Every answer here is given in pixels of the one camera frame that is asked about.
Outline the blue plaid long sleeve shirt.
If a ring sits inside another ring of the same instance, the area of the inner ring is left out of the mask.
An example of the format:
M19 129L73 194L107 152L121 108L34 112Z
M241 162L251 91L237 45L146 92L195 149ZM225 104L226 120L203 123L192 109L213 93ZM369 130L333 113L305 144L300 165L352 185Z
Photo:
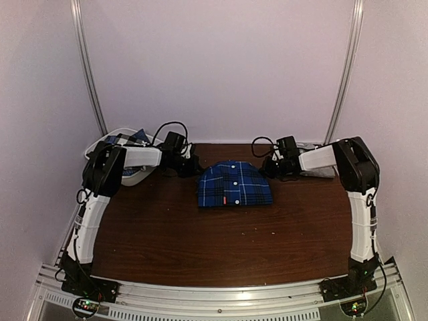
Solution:
M273 203L269 183L251 163L228 160L208 167L199 177L199 207L258 206Z

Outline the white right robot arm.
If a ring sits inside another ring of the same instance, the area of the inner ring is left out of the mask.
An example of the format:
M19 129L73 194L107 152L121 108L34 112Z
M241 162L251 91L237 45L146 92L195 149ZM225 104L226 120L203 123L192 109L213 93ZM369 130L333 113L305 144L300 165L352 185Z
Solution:
M361 137L355 136L317 146L298 148L293 136L276 141L263 156L261 174L282 179L304 172L335 168L348 195L352 215L352 247L348 276L343 290L357 295L368 285L368 277L380 266L377 253L376 197L380 185L380 167Z

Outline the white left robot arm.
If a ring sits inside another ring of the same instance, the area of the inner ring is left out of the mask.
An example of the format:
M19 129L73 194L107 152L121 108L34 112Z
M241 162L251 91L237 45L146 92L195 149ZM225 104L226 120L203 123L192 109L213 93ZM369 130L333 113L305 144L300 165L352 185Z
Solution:
M94 243L105 209L122 184L124 169L160 167L174 170L181 178L193 177L203 171L195 149L194 144L185 143L145 146L100 141L89 153L82 173L82 188L76 195L80 208L60 261L66 280L79 295L89 297L96 291L96 282L90 278Z

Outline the folded grey shirt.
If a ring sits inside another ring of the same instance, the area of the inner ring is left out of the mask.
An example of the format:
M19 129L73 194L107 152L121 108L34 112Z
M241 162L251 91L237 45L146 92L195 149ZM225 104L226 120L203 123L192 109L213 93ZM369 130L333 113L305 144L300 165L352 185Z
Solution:
M319 144L313 144L309 142L297 142L296 145L300 151L300 154L309 150L316 149L320 146ZM313 171L302 171L300 175L303 177L333 179L336 176L336 173L332 167L325 167L325 168L316 169Z

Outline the black white checked shirt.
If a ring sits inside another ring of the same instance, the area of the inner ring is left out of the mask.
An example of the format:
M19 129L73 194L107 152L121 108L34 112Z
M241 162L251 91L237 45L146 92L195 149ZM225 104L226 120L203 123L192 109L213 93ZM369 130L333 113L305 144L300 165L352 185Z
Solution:
M127 134L119 133L117 135L110 135L106 139L110 144L132 144L134 143L134 137L129 136Z

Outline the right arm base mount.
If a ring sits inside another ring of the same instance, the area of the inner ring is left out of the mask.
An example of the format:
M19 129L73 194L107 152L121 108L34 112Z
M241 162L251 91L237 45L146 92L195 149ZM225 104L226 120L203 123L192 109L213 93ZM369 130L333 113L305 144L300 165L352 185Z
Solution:
M375 270L379 266L376 256L364 262L348 259L348 273L339 278L325 278L318 285L324 302L343 300L342 312L350 317L362 317L368 310L366 294L377 289Z

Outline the aluminium front rail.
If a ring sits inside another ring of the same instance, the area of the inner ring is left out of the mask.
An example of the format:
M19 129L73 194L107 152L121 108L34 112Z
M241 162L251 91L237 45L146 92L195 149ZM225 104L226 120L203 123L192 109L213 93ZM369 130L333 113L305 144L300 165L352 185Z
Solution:
M394 263L376 271L377 289L327 302L320 280L271 286L192 288L120 282L116 300L101 303L93 320L352 320L344 310L368 302L363 320L414 320Z

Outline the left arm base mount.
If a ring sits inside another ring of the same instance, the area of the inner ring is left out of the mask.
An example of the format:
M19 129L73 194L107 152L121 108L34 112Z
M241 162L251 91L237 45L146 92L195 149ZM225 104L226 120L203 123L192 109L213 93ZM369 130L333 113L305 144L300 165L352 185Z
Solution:
M63 292L83 298L87 303L115 303L119 283L91 276L92 264L66 260L60 264L65 273Z

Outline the right aluminium corner post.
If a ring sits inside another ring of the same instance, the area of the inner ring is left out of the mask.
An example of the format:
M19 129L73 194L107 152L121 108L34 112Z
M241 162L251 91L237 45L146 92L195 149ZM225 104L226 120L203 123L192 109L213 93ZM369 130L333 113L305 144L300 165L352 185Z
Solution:
M340 113L342 111L342 107L344 106L344 102L346 100L346 94L348 91L350 78L352 75L352 69L353 69L357 51L358 51L363 19L364 19L364 1L355 0L353 11L352 11L352 20L350 24L348 45L347 45L346 55L344 59L344 66L342 69L342 75L340 77L340 83L338 86L338 92L336 95L334 108L332 111L332 115L330 118L330 122L328 125L328 129L327 129L323 144L329 144L332 142L334 133L338 126Z

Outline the aluminium corner post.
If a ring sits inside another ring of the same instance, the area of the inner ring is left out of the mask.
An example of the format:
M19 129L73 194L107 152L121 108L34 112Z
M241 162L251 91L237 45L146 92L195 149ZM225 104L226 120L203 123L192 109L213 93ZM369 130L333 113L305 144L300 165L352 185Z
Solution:
M336 95L334 108L332 111L332 115L330 118L330 122L328 125L328 129L327 129L323 144L329 144L332 142L334 133L338 126L340 113L342 111L342 107L344 106L344 102L346 100L346 94L348 91L350 78L352 75L352 69L353 69L357 51L358 51L363 19L364 19L364 1L355 0L353 11L352 11L352 20L350 24L348 45L347 45L346 55L344 59L344 66L342 69L342 75L340 77L340 83L338 86L338 92Z
M84 30L84 21L82 16L82 4L79 0L70 1L72 21L76 33L76 40L78 45L78 51L80 53L80 61L83 69L84 81L88 91L90 103L96 120L98 130L101 135L108 133L106 121L102 113L100 100L98 97L96 84L94 81L94 75L92 71L90 55L88 51L88 44L86 41L86 34Z

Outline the left aluminium corner post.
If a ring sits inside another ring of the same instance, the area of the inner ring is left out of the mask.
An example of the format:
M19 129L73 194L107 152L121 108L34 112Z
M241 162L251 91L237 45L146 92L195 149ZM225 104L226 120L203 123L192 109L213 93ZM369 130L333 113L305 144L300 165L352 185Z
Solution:
M108 133L106 121L102 113L100 100L98 97L96 84L94 81L94 75L92 71L90 55L88 51L88 44L86 41L86 34L84 30L84 21L82 16L82 4L79 0L70 1L72 21L76 33L76 40L78 45L78 51L80 53L80 61L83 69L84 81L88 91L90 103L96 120L98 130L101 135Z

